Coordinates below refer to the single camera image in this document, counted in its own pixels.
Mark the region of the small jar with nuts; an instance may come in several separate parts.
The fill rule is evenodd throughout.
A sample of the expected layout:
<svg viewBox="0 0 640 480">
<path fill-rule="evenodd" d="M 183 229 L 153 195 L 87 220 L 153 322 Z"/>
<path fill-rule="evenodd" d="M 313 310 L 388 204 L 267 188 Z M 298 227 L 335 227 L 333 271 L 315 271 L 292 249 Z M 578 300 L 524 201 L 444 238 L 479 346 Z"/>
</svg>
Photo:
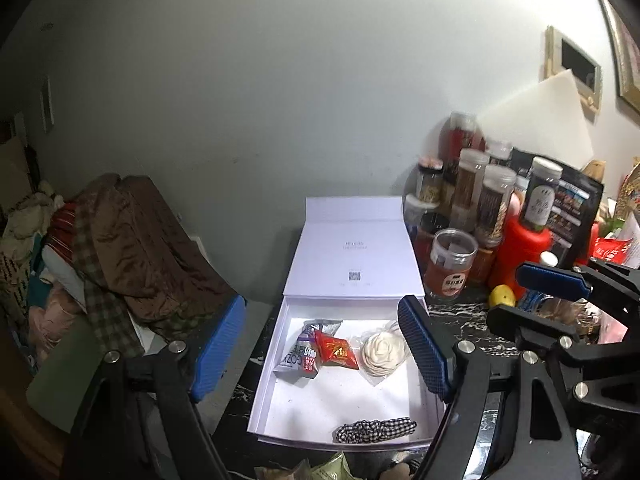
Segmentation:
<svg viewBox="0 0 640 480">
<path fill-rule="evenodd" d="M 423 203 L 438 206 L 443 174 L 444 163 L 441 159 L 421 156 L 416 176 L 416 198 Z"/>
</svg>

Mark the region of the white flower in clear bag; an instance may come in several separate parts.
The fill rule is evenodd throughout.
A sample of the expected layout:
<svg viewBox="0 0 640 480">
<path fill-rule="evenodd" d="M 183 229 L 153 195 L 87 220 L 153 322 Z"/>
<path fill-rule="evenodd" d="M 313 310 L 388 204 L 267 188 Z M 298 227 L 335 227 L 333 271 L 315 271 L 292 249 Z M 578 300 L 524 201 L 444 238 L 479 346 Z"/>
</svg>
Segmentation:
<svg viewBox="0 0 640 480">
<path fill-rule="evenodd" d="M 384 327 L 368 330 L 359 336 L 351 336 L 348 342 L 355 351 L 361 375 L 372 386 L 392 376 L 410 356 L 397 321 L 388 322 Z"/>
</svg>

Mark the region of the black white gingham scrunchie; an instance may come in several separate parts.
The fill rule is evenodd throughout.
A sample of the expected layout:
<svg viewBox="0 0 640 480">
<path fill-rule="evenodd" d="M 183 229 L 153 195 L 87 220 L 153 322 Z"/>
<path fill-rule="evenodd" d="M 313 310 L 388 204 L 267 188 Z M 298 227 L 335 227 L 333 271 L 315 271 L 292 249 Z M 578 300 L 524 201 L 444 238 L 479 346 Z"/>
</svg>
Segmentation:
<svg viewBox="0 0 640 480">
<path fill-rule="evenodd" d="M 386 442 L 411 436 L 418 423 L 410 417 L 394 419 L 357 420 L 334 430 L 333 440 L 345 444 L 369 444 Z"/>
</svg>

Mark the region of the dark jar white label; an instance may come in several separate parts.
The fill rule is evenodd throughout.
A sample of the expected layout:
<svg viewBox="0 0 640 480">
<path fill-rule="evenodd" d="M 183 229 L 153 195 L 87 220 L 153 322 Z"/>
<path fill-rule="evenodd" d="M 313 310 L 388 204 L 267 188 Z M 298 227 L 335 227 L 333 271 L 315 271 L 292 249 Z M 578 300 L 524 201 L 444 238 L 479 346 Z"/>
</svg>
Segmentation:
<svg viewBox="0 0 640 480">
<path fill-rule="evenodd" d="M 563 168 L 552 160 L 541 156 L 533 158 L 524 205 L 518 218 L 526 230 L 539 233 L 546 228 L 562 172 Z"/>
</svg>

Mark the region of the clear jar orange label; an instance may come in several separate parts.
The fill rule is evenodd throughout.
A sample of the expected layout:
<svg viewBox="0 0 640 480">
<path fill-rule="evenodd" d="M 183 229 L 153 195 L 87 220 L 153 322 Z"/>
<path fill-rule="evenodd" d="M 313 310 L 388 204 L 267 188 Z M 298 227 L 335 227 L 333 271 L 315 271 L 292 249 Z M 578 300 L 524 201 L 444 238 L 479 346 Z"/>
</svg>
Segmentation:
<svg viewBox="0 0 640 480">
<path fill-rule="evenodd" d="M 477 251 L 471 234 L 458 229 L 438 231 L 424 273 L 427 295 L 444 301 L 456 299 L 466 285 Z"/>
</svg>

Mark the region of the red plastic bottle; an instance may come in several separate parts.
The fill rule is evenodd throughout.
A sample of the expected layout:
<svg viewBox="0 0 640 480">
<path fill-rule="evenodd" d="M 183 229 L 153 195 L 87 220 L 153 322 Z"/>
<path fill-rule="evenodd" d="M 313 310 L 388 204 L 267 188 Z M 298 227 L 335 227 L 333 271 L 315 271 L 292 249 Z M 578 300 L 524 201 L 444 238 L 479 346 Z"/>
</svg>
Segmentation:
<svg viewBox="0 0 640 480">
<path fill-rule="evenodd" d="M 549 250 L 551 244 L 549 229 L 544 228 L 541 232 L 529 231 L 518 222 L 518 218 L 510 218 L 504 226 L 502 242 L 495 250 L 496 258 L 488 278 L 489 288 L 509 286 L 515 297 L 521 299 L 525 289 L 515 278 L 516 269 L 522 263 L 538 263 L 540 254 Z"/>
</svg>

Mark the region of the brown quilted blanket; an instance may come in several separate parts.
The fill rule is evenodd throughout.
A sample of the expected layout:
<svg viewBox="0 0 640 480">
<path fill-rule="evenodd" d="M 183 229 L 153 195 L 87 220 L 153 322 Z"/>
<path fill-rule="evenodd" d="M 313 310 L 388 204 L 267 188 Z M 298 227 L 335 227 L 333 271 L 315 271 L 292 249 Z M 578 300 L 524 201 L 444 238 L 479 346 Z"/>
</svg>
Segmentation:
<svg viewBox="0 0 640 480">
<path fill-rule="evenodd" d="M 166 339 L 220 313 L 236 291 L 186 235 L 153 181 L 104 174 L 77 196 L 74 266 Z"/>
</svg>

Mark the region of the clear bag with snacks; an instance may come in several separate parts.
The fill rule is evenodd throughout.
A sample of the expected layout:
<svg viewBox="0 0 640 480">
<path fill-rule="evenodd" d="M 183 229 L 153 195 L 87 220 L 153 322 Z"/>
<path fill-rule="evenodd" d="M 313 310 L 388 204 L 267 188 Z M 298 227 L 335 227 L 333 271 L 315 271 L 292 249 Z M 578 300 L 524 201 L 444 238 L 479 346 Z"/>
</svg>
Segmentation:
<svg viewBox="0 0 640 480">
<path fill-rule="evenodd" d="M 336 453 L 314 467 L 308 460 L 302 460 L 293 469 L 256 467 L 254 473 L 259 480 L 358 480 L 350 471 L 344 453 Z"/>
</svg>

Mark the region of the black printed snack bag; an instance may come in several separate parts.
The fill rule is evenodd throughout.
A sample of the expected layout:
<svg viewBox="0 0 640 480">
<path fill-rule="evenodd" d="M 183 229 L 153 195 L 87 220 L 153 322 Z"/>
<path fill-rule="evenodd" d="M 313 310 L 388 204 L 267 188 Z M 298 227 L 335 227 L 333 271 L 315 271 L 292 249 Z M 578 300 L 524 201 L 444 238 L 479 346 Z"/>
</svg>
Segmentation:
<svg viewBox="0 0 640 480">
<path fill-rule="evenodd" d="M 601 203 L 603 184 L 565 162 L 514 148 L 511 168 L 518 177 L 526 177 L 527 186 L 530 167 L 536 156 L 552 160 L 563 168 L 546 228 L 551 231 L 550 250 L 558 257 L 559 267 L 568 269 L 576 260 L 585 258 Z"/>
</svg>

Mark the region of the tall jar red contents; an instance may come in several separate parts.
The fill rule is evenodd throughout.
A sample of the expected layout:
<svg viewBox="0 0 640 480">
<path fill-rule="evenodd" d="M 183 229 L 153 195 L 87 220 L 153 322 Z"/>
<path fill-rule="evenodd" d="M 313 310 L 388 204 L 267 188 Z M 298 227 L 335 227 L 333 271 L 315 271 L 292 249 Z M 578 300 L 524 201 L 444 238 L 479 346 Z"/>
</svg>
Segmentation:
<svg viewBox="0 0 640 480">
<path fill-rule="evenodd" d="M 476 117 L 452 112 L 442 126 L 438 140 L 439 158 L 446 171 L 457 171 L 460 153 L 464 148 L 484 151 L 485 141 L 477 125 Z"/>
</svg>

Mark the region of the red gold snack packet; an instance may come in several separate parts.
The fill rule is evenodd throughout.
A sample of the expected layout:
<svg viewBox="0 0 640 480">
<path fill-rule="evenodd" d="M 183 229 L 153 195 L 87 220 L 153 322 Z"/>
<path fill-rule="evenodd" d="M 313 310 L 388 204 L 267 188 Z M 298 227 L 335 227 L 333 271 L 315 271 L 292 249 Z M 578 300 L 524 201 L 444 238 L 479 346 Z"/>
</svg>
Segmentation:
<svg viewBox="0 0 640 480">
<path fill-rule="evenodd" d="M 355 353 L 347 340 L 317 330 L 314 333 L 314 342 L 323 365 L 337 365 L 350 370 L 358 370 Z"/>
</svg>

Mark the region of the tall clear jar dark snacks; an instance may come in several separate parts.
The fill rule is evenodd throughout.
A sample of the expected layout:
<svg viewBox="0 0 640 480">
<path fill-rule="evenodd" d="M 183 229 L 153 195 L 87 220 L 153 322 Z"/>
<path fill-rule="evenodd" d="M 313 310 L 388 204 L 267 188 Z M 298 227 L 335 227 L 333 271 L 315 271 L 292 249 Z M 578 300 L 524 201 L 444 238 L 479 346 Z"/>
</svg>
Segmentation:
<svg viewBox="0 0 640 480">
<path fill-rule="evenodd" d="M 496 247 L 501 243 L 515 180 L 516 173 L 508 167 L 498 165 L 486 167 L 477 204 L 474 231 L 480 244 Z"/>
</svg>

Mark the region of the large framed picture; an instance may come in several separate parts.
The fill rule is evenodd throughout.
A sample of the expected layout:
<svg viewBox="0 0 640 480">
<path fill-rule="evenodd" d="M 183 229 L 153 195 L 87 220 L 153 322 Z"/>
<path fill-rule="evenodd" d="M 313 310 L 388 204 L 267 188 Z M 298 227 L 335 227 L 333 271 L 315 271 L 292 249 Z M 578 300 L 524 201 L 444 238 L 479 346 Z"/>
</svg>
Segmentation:
<svg viewBox="0 0 640 480">
<path fill-rule="evenodd" d="M 612 42 L 617 95 L 639 113 L 639 46 L 608 0 L 599 0 Z"/>
</svg>

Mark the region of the yellow lemon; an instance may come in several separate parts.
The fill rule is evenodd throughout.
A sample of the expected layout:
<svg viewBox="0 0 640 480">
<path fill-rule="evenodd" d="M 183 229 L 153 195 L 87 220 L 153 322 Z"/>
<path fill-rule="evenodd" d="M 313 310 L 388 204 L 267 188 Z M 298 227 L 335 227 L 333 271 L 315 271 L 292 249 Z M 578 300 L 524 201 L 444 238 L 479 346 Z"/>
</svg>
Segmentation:
<svg viewBox="0 0 640 480">
<path fill-rule="evenodd" d="M 508 285 L 498 285 L 489 294 L 488 306 L 492 309 L 498 306 L 515 307 L 516 297 Z"/>
</svg>

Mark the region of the small wooden picture frame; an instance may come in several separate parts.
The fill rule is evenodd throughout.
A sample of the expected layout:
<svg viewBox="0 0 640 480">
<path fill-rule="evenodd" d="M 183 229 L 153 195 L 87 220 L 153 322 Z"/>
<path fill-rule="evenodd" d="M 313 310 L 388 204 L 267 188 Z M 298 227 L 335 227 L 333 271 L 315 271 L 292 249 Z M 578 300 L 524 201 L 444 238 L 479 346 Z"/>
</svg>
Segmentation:
<svg viewBox="0 0 640 480">
<path fill-rule="evenodd" d="M 548 26 L 544 32 L 544 78 L 570 70 L 582 105 L 598 114 L 602 96 L 602 68 L 562 32 Z"/>
</svg>

